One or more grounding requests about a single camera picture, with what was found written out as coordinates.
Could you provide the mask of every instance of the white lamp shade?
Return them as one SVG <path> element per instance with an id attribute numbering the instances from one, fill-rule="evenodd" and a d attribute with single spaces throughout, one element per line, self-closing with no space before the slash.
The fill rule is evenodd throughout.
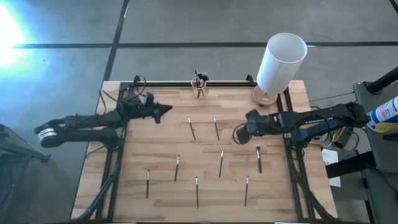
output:
<path id="1" fill-rule="evenodd" d="M 272 36 L 257 74 L 260 89 L 268 94 L 283 92 L 306 55 L 307 45 L 299 36 L 289 33 Z"/>

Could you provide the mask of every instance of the wooden table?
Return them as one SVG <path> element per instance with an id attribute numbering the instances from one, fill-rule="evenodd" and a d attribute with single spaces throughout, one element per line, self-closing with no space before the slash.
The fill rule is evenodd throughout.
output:
<path id="1" fill-rule="evenodd" d="M 117 98 L 120 82 L 104 82 L 103 89 Z M 290 82 L 295 111 L 310 109 L 303 81 Z M 116 199 L 115 222 L 272 222 L 296 221 L 292 187 L 282 136 L 252 138 L 245 145 L 232 140 L 235 126 L 245 122 L 245 113 L 277 112 L 276 105 L 260 108 L 251 101 L 252 87 L 212 87 L 204 99 L 192 96 L 189 87 L 147 87 L 162 104 L 173 109 L 160 124 L 151 118 L 131 120 L 127 129 L 123 164 Z M 108 110 L 115 102 L 105 96 Z M 104 106 L 98 103 L 98 113 Z M 197 140 L 188 123 L 192 121 Z M 220 141 L 213 118 L 217 119 Z M 256 145 L 261 145 L 262 174 L 257 169 Z M 101 146 L 91 142 L 88 152 Z M 224 151 L 221 178 L 220 154 Z M 178 181 L 175 163 L 180 154 Z M 98 193 L 106 150 L 89 155 L 84 163 L 72 218 L 78 217 Z M 325 165 L 319 147 L 305 150 L 310 188 L 330 214 L 337 217 Z M 149 198 L 146 177 L 150 169 Z M 248 205 L 244 207 L 246 176 Z M 195 177 L 199 179 L 196 206 Z M 307 214 L 303 194 L 301 201 Z M 108 209 L 105 204 L 104 215 Z"/>

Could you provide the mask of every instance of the concrete floor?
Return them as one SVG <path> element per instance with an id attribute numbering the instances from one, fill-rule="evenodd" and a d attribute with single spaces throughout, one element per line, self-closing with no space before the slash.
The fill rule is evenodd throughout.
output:
<path id="1" fill-rule="evenodd" d="M 123 0 L 2 0 L 0 14 L 8 12 L 19 32 L 1 35 L 0 52 L 8 42 L 111 44 L 122 4 Z M 398 41 L 397 23 L 389 0 L 131 0 L 120 43 L 266 42 L 278 32 L 298 34 L 307 42 Z M 34 127 L 68 114 L 95 112 L 111 49 L 4 52 L 9 54 L 0 55 L 0 60 L 8 60 L 0 63 L 0 105 L 7 109 L 0 110 L 1 124 L 40 147 Z M 118 49 L 110 80 L 132 80 L 134 75 L 188 80 L 195 69 L 214 80 L 242 80 L 257 74 L 263 52 L 256 47 Z M 295 79 L 305 81 L 309 99 L 315 100 L 353 91 L 353 83 L 375 80 L 397 63 L 398 46 L 311 47 Z M 325 107 L 349 100 L 354 100 L 352 95 L 312 104 Z M 361 139 L 361 148 L 367 150 L 365 136 Z M 5 223 L 68 220 L 86 145 L 44 149 L 51 161 L 29 164 Z M 333 192 L 338 195 L 339 216 L 366 221 L 362 204 L 341 198 L 352 190 Z"/>

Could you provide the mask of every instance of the spray can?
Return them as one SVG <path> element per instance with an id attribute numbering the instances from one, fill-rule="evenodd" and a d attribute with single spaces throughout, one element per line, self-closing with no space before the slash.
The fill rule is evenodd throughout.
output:
<path id="1" fill-rule="evenodd" d="M 398 128 L 398 96 L 368 113 L 368 128 L 383 133 Z"/>

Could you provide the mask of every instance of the pen holder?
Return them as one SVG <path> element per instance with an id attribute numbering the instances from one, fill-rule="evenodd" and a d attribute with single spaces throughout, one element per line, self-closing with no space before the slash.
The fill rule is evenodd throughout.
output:
<path id="1" fill-rule="evenodd" d="M 203 83 L 203 86 L 200 86 L 200 81 L 198 78 L 194 78 L 191 80 L 192 86 L 192 94 L 195 98 L 203 98 L 205 94 L 209 93 L 209 89 L 206 86 L 206 82 Z"/>

